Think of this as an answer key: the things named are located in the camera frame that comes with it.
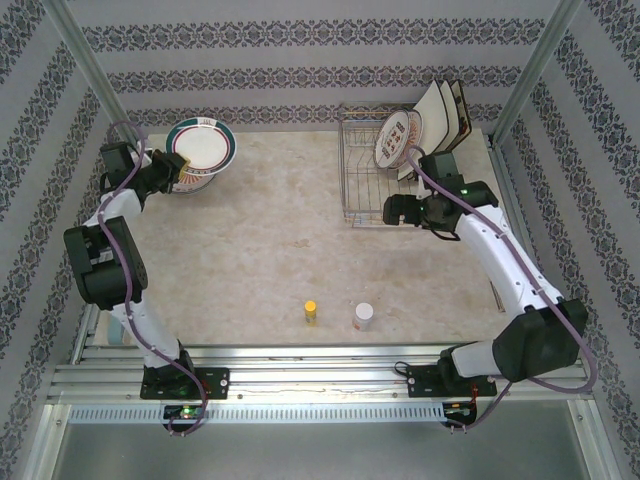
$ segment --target gray floor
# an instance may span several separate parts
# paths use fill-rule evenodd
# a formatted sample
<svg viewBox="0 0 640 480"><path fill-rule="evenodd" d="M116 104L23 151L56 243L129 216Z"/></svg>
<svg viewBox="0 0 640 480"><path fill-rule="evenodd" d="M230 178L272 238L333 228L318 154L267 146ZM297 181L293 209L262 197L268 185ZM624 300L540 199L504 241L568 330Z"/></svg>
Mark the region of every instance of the gray floor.
<svg viewBox="0 0 640 480"><path fill-rule="evenodd" d="M467 435L440 424L67 427L57 480L589 478L566 404L506 402Z"/></svg>

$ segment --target white plate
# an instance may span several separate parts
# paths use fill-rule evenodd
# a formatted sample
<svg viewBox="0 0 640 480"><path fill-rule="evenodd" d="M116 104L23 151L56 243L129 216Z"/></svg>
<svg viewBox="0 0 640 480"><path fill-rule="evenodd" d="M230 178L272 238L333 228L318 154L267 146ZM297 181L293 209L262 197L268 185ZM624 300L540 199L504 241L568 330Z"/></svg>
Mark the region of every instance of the white plate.
<svg viewBox="0 0 640 480"><path fill-rule="evenodd" d="M405 156L411 145L419 145L422 138L422 116L416 110L409 110L409 138L402 150L402 155L398 157L398 160L391 166L391 168L400 168L405 164Z"/></svg>
<svg viewBox="0 0 640 480"><path fill-rule="evenodd" d="M409 113L398 110L387 117L376 137L373 161L378 168L389 168L402 155L409 138Z"/></svg>
<svg viewBox="0 0 640 480"><path fill-rule="evenodd" d="M214 178L215 175L203 177L185 173L180 181L173 186L171 194L186 195L188 193L199 192L209 185Z"/></svg>
<svg viewBox="0 0 640 480"><path fill-rule="evenodd" d="M442 93L435 80L427 89L416 106L413 107L422 117L422 137L418 145L427 155L433 153L449 133L449 120L444 106ZM414 159L419 158L417 152L413 153ZM413 172L408 163L398 169L398 180L402 180Z"/></svg>
<svg viewBox="0 0 640 480"><path fill-rule="evenodd" d="M440 85L440 93L442 94L442 100L444 101L444 107L447 109L447 120L449 121L449 133L442 143L436 148L436 152L443 152L451 146L451 143L455 140L460 132L460 121L458 120L458 107L456 101L453 98L453 92L449 82L444 81Z"/></svg>
<svg viewBox="0 0 640 480"><path fill-rule="evenodd" d="M186 172L209 176L227 168L236 154L236 139L224 123L194 117L174 126L167 137L167 152L189 161Z"/></svg>

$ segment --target wall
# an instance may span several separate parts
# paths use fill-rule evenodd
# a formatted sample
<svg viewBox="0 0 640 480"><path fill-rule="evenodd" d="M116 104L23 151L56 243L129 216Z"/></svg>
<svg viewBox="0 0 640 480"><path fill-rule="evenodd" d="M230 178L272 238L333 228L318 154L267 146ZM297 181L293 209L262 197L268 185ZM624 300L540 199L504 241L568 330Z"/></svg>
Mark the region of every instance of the wall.
<svg viewBox="0 0 640 480"><path fill-rule="evenodd" d="M42 5L0 1L0 479L16 478L82 313L62 233L97 206L107 118Z"/></svg>
<svg viewBox="0 0 640 480"><path fill-rule="evenodd" d="M538 262L581 298L596 398L640 477L640 61L637 2L584 2L503 145Z"/></svg>
<svg viewBox="0 0 640 480"><path fill-rule="evenodd" d="M334 128L344 101L417 101L461 78L491 129L557 0L72 0L132 120Z"/></svg>

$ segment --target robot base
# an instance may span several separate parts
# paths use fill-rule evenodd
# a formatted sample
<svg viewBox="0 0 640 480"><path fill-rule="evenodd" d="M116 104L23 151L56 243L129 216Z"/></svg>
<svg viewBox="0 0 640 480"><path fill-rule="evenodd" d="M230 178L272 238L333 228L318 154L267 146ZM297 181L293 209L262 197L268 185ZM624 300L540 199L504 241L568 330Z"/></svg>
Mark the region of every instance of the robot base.
<svg viewBox="0 0 640 480"><path fill-rule="evenodd" d="M177 361L200 380L209 400L226 400L229 394L229 369L194 367L186 350ZM173 365L144 368L140 398L143 400L201 400L196 384Z"/></svg>

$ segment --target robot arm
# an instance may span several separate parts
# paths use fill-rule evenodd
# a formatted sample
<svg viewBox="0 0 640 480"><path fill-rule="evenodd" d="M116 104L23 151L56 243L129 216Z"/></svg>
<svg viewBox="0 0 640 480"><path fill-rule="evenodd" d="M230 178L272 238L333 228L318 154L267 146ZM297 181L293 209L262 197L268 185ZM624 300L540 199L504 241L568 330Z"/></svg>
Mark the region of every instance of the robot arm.
<svg viewBox="0 0 640 480"><path fill-rule="evenodd" d="M102 204L113 195L112 190L133 170L137 155L130 152L125 143L105 145L100 152L107 167L101 181ZM178 340L167 330L155 310L145 300L147 273L127 226L127 220L131 221L142 212L149 195L171 192L185 165L186 161L179 155L160 151L145 153L142 168L127 188L109 203L103 218L120 245L131 270L131 309L140 337L164 356L184 363L183 366L191 366L188 354L181 349ZM106 180L109 181L109 187L105 186ZM98 305L101 310L111 311L111 315L129 331L136 345L144 353L145 379L148 383L157 383L159 379L175 376L176 370L141 344L131 331L124 304L126 282L123 268L98 225L98 212L82 226L65 231L64 241L82 298L87 303Z"/></svg>
<svg viewBox="0 0 640 480"><path fill-rule="evenodd" d="M421 185L418 197L394 195L385 202L383 220L389 225L404 223L431 230L440 238L460 240L480 260L498 291L511 323L494 340L459 345L445 350L438 363L445 384L453 386L479 376L503 376L511 382L572 365L579 346L551 311L540 294L544 292L580 335L584 333L587 311L579 300L565 301L536 268L498 207L495 195L484 182L465 183L451 153L420 159L420 168L441 187L474 207L500 226L515 246L524 265L540 288L536 289L502 241L477 215L468 213L443 195L426 195ZM443 237L440 232L450 236Z"/></svg>

